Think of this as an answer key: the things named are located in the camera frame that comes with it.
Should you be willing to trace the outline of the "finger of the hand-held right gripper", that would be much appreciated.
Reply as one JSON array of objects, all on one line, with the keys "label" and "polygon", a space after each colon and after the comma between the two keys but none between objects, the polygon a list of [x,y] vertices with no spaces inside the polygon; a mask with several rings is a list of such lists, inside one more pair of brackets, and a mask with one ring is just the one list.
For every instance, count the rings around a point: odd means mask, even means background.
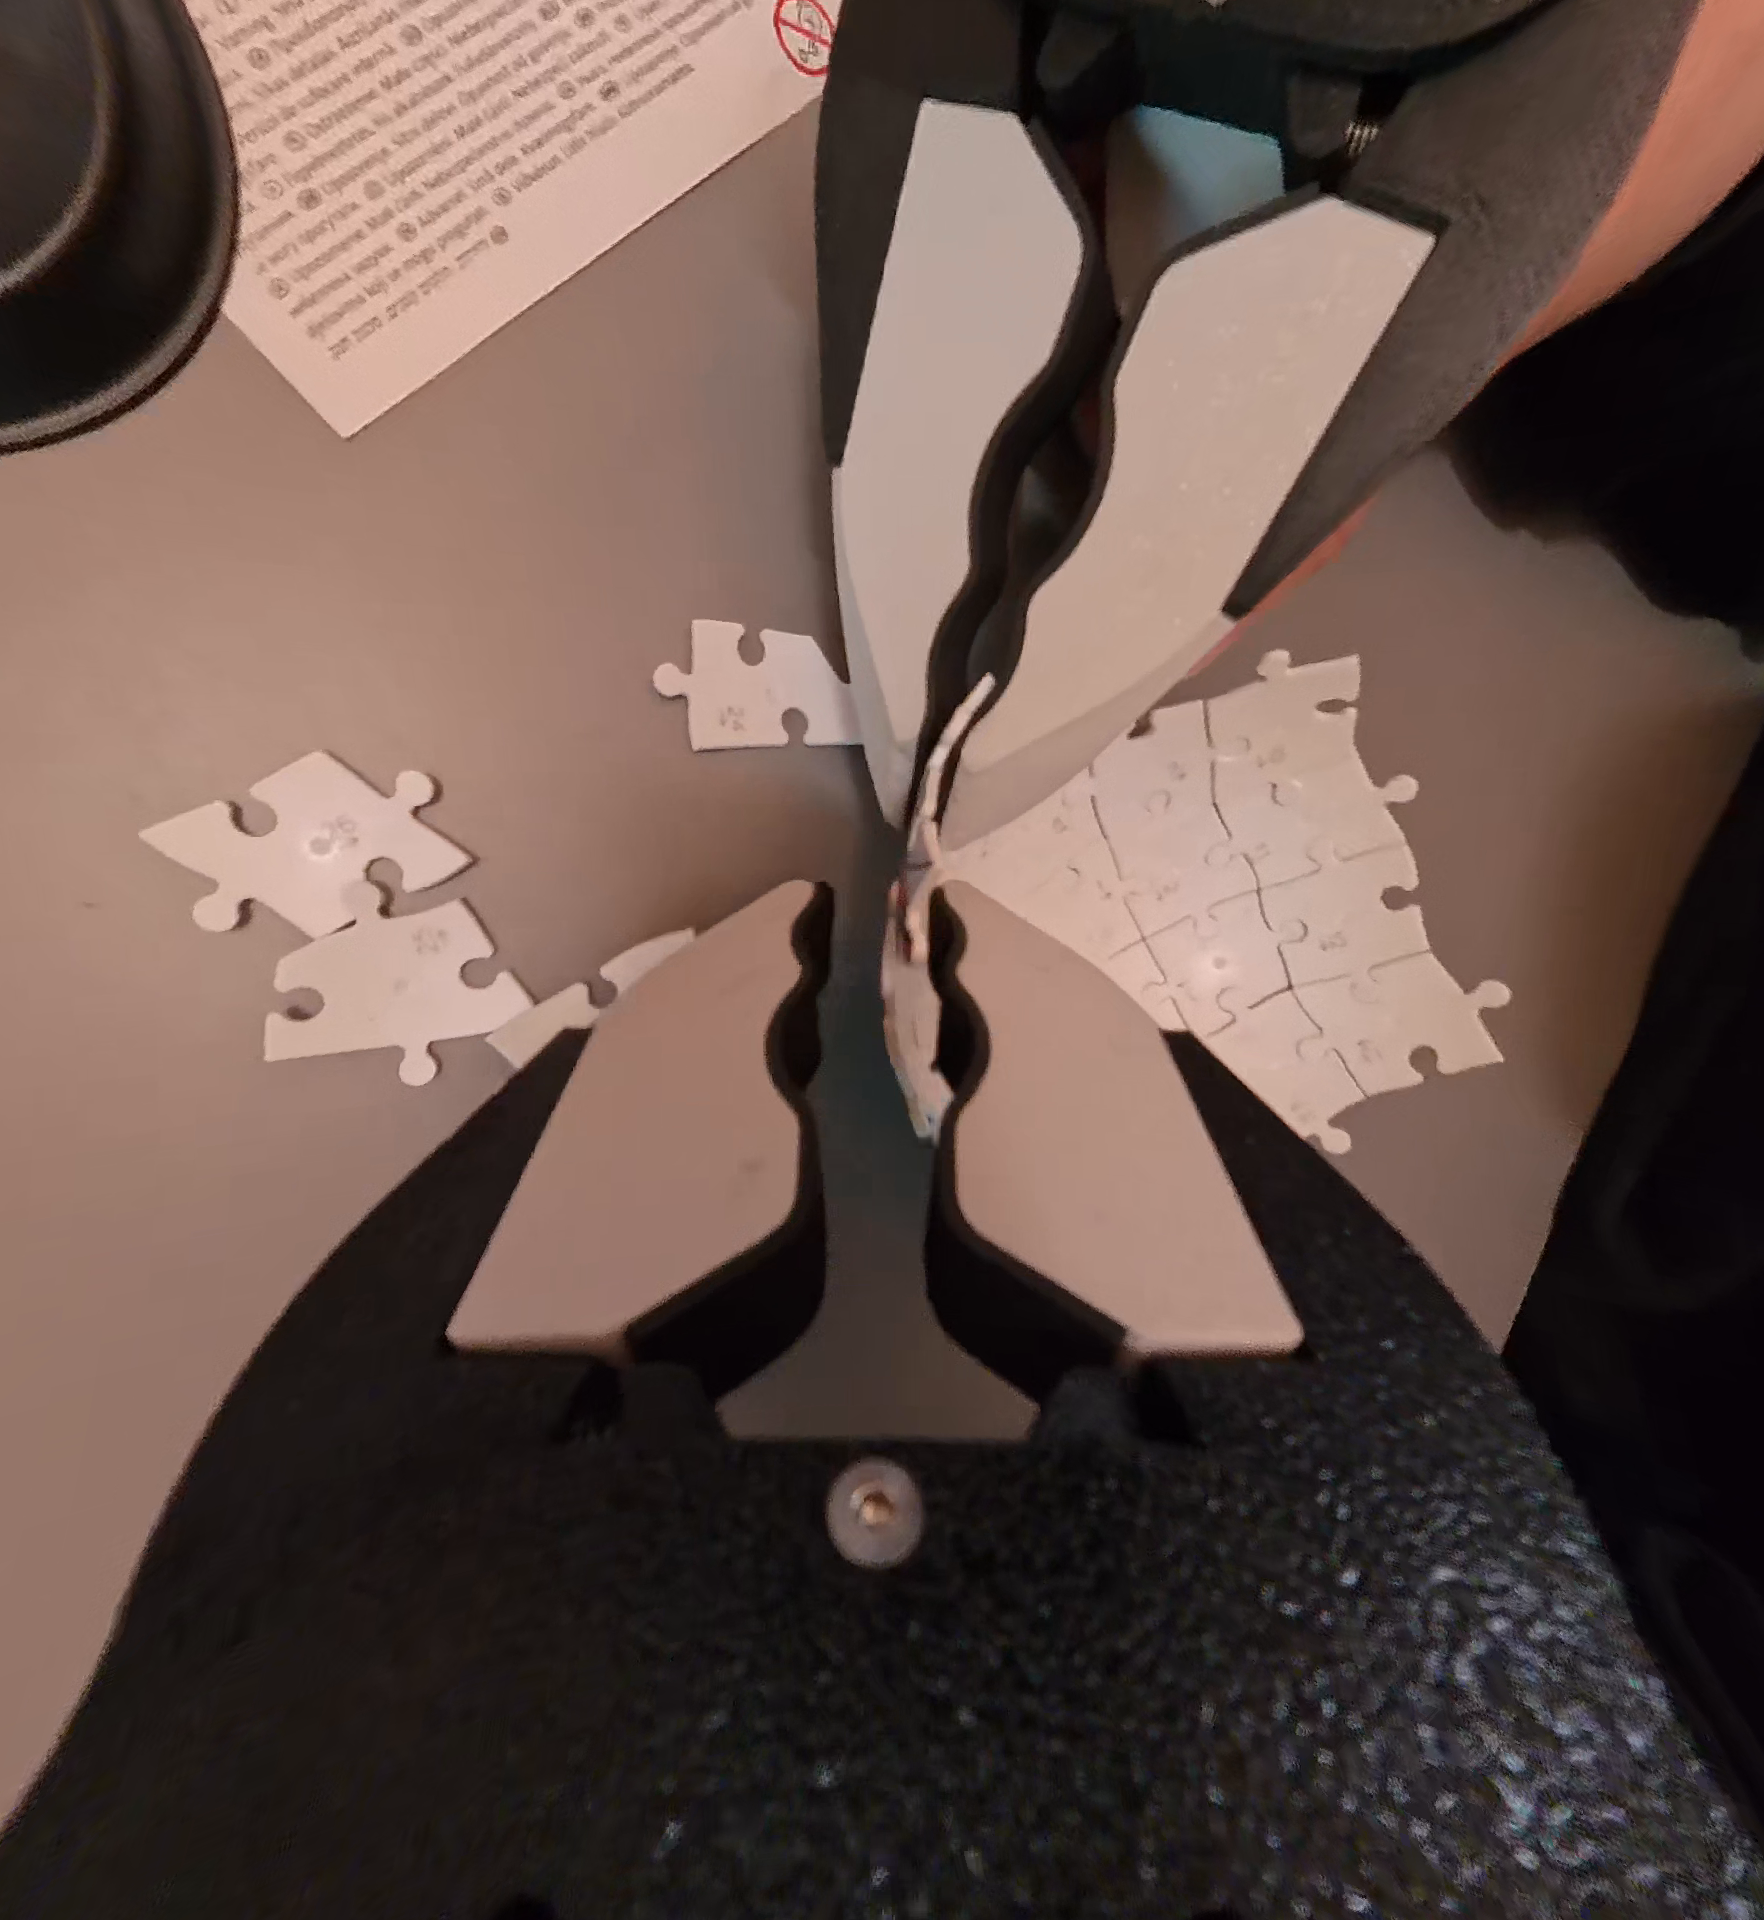
[{"label": "finger of the hand-held right gripper", "polygon": [[1011,111],[921,102],[831,469],[849,686],[893,824],[1005,586],[1021,474],[1106,318],[1053,149]]},{"label": "finger of the hand-held right gripper", "polygon": [[1298,194],[1163,262],[1108,374],[1087,509],[957,751],[953,824],[1049,798],[1231,631],[1242,575],[1438,238]]}]

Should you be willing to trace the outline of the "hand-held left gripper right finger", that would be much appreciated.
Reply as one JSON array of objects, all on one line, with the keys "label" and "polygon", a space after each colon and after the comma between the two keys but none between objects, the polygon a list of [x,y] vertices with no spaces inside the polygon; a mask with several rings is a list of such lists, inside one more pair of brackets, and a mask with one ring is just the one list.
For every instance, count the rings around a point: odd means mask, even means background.
[{"label": "hand-held left gripper right finger", "polygon": [[952,1087],[924,1236],[942,1330],[1034,1403],[1071,1375],[1278,1362],[1306,1330],[1163,1033],[971,886],[929,908]]}]

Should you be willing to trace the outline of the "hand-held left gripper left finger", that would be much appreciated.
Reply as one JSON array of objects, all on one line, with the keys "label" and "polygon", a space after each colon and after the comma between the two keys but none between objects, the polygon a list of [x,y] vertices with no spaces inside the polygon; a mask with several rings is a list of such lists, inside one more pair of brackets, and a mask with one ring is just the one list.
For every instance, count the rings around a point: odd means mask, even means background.
[{"label": "hand-held left gripper left finger", "polygon": [[443,1324],[459,1356],[678,1369],[714,1406],[821,1309],[806,1087],[837,901],[783,881],[714,924],[574,1044],[511,1157]]}]

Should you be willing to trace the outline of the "partly built white puzzle ball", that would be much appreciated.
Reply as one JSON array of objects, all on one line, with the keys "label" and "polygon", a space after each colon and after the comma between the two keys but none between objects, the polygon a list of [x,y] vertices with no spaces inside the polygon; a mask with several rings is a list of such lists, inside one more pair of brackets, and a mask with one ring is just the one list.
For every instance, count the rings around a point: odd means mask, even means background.
[{"label": "partly built white puzzle ball", "polygon": [[1358,656],[1264,656],[1252,681],[1155,707],[1016,820],[905,851],[881,953],[882,1035],[910,1125],[933,1140],[929,908],[968,883],[1072,948],[1167,1035],[1201,1041],[1278,1117],[1346,1151],[1338,1117],[1440,1073],[1492,1068],[1496,977],[1461,984],[1413,899],[1397,820],[1420,784],[1357,745]]}]

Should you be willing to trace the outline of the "white puzzle piece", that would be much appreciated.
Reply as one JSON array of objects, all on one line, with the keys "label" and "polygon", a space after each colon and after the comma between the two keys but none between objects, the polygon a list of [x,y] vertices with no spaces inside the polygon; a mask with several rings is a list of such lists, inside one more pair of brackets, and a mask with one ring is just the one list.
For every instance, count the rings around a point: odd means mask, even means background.
[{"label": "white puzzle piece", "polygon": [[593,975],[532,1004],[486,1035],[486,1044],[511,1068],[529,1065],[563,1033],[593,1029],[640,977],[696,940],[691,928],[624,948]]},{"label": "white puzzle piece", "polygon": [[276,992],[316,993],[319,1008],[269,1013],[265,1062],[397,1051],[397,1078],[425,1087],[438,1076],[438,1043],[486,1037],[533,1008],[511,972],[466,979],[466,967],[490,960],[494,945],[464,899],[395,918],[379,888],[356,881],[345,901],[351,924],[274,966]]},{"label": "white puzzle piece", "polygon": [[207,880],[193,922],[225,934],[259,905],[320,940],[352,924],[347,890],[374,860],[395,865],[410,893],[464,872],[475,857],[425,824],[420,813],[438,801],[428,773],[398,773],[379,789],[331,751],[308,751],[249,786],[269,810],[269,828],[249,833],[230,803],[205,803],[140,828],[150,851]]},{"label": "white puzzle piece", "polygon": [[849,684],[813,635],[761,629],[755,660],[743,656],[743,635],[738,621],[698,616],[688,660],[652,670],[655,693],[683,707],[691,749],[779,747],[791,715],[806,745],[861,743]]},{"label": "white puzzle piece", "polygon": [[998,691],[998,678],[981,673],[944,721],[933,745],[921,760],[914,803],[905,824],[905,849],[910,857],[933,857],[940,842],[944,807],[955,781],[959,747]]}]

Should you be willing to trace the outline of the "printed puzzle instruction leaflet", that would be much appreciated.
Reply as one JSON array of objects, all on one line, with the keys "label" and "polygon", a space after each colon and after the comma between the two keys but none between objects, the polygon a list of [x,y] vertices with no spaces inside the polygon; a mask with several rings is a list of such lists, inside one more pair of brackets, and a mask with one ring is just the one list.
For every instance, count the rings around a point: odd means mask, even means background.
[{"label": "printed puzzle instruction leaflet", "polygon": [[196,2],[223,314],[341,437],[810,104],[838,2]]}]

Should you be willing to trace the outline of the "black dome puzzle stand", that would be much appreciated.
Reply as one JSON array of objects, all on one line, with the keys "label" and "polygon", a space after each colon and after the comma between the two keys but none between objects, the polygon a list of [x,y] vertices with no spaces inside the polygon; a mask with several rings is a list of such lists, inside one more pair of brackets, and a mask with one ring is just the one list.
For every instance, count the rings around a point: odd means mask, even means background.
[{"label": "black dome puzzle stand", "polygon": [[236,257],[230,120],[178,2],[0,2],[0,455],[153,397]]}]

